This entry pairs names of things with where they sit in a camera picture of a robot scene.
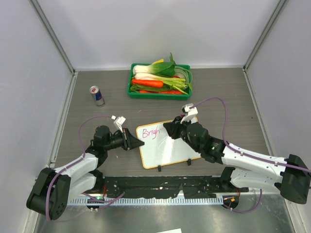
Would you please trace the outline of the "yellow framed whiteboard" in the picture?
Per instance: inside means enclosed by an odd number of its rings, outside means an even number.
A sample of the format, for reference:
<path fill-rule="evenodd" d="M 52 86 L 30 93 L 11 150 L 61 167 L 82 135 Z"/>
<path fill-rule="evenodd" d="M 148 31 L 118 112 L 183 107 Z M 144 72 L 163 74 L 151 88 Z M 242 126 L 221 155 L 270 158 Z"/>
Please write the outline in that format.
<path fill-rule="evenodd" d="M 200 154 L 181 138 L 169 137 L 163 126 L 166 122 L 168 123 L 170 120 L 138 126 L 136 129 L 137 139 L 144 142 L 139 150 L 145 169 L 201 158 Z"/>

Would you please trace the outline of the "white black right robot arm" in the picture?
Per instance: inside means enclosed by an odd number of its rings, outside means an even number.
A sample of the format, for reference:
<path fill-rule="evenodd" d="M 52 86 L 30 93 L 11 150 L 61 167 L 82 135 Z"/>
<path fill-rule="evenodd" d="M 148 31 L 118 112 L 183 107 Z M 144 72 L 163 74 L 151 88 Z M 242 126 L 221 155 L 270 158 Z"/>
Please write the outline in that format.
<path fill-rule="evenodd" d="M 206 161 L 226 165 L 219 180 L 222 190 L 252 187 L 279 192 L 291 202 L 306 204 L 311 171 L 299 156 L 274 157 L 244 150 L 209 135 L 198 122 L 183 122 L 180 116 L 163 127 L 170 138 L 183 140 Z"/>

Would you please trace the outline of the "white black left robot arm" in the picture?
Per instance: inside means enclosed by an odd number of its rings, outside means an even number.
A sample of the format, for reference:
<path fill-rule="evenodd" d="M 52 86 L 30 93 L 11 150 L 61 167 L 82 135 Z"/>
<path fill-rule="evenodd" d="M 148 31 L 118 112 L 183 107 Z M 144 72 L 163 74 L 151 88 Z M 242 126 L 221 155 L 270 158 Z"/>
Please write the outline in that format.
<path fill-rule="evenodd" d="M 112 133 L 107 126 L 97 127 L 89 147 L 81 156 L 62 167 L 41 170 L 26 207 L 50 220 L 57 220 L 70 200 L 86 191 L 94 194 L 102 191 L 103 174 L 97 169 L 107 159 L 108 151 L 116 148 L 128 151 L 143 145 L 144 142 L 127 128 Z"/>

